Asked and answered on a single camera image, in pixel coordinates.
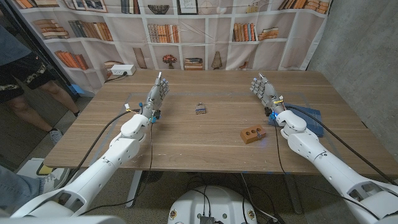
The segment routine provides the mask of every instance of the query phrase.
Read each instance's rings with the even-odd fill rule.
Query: wooden table
[[[123,104],[138,108],[154,84],[157,71],[137,71],[134,76],[102,87],[64,137],[45,158],[49,167],[76,167],[108,121],[123,111]],[[281,173],[275,129],[267,124],[264,107],[249,90],[258,72],[166,70],[169,81],[162,118],[153,125],[152,170],[200,172]],[[319,72],[263,72],[287,103],[321,111],[323,122],[341,139],[387,175],[397,175],[398,164],[365,127],[355,112]],[[196,115],[203,102],[206,114]],[[132,114],[123,116],[103,137],[83,167],[102,155],[110,140]],[[243,143],[240,130],[261,124],[266,137]],[[306,159],[289,149],[279,135],[284,169],[291,174],[319,174]],[[376,174],[368,165],[326,133],[321,143],[362,175]],[[138,155],[122,168],[148,170],[150,139],[141,144]]]

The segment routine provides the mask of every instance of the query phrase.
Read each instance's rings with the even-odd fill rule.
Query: table leg
[[[130,191],[129,191],[129,195],[127,196],[127,201],[130,201],[131,199],[133,199],[137,193],[138,193],[138,186],[139,186],[139,182],[141,180],[141,174],[142,174],[142,170],[135,170],[134,171],[134,176],[132,177],[132,182],[131,182],[131,186],[130,186]],[[136,202],[135,200],[126,203],[126,208],[131,208],[134,205],[134,202]]]
[[[294,213],[300,215],[303,213],[303,207],[301,206],[299,192],[297,190],[296,182],[293,179],[294,176],[293,175],[289,175],[289,176],[290,177],[287,177],[287,175],[284,175],[285,183],[287,186],[287,191],[289,192],[289,197],[290,197],[290,201],[292,202]]]

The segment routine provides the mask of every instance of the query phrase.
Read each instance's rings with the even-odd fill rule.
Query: black shorts
[[[16,78],[32,90],[50,80],[55,80],[44,63],[32,52],[23,58],[0,66],[0,103],[24,94]]]

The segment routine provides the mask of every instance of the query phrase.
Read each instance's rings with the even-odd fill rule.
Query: person
[[[57,168],[44,178],[34,179],[0,166],[0,208],[12,213],[33,198],[57,190],[66,181],[69,171]]]
[[[24,98],[24,91],[15,78],[30,89],[39,88],[67,107],[77,117],[80,114],[70,95],[55,82],[38,55],[20,43],[3,26],[0,26],[0,103],[7,104],[20,119],[50,133],[56,144],[62,132],[48,124]]]

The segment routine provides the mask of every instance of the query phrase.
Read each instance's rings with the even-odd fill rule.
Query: bookshelf
[[[94,94],[106,80],[105,61],[137,65],[133,47],[142,49],[148,69],[169,69],[163,63],[162,57],[172,54],[178,60],[174,63],[174,69],[183,69],[185,58],[200,57],[203,59],[203,69],[212,70],[215,52],[220,51],[222,70],[236,70],[245,61],[249,61],[250,70],[303,70],[317,47],[314,40],[319,41],[322,36],[328,14],[320,14],[311,9],[277,10],[283,0],[259,1],[262,3],[259,12],[252,13],[246,13],[246,7],[252,0],[230,0],[225,14],[216,13],[218,0],[206,0],[214,6],[209,15],[178,15],[177,0],[138,0],[141,14],[121,13],[120,0],[104,0],[107,13],[73,10],[67,8],[64,1],[57,1],[60,7],[30,9],[20,9],[13,2],[28,26],[41,38],[70,79]],[[198,7],[203,1],[198,0]],[[166,4],[170,8],[165,15],[156,15],[149,10],[148,4]],[[39,19],[55,19],[68,31],[70,38],[44,39],[32,23]],[[113,41],[76,37],[68,24],[68,21],[76,20],[105,22]],[[263,29],[278,27],[279,35],[276,39],[235,42],[234,23],[254,23],[257,33]],[[184,30],[180,34],[181,42],[152,43],[148,24],[179,25]],[[54,54],[57,50],[82,54],[89,69],[83,71],[64,66]]]

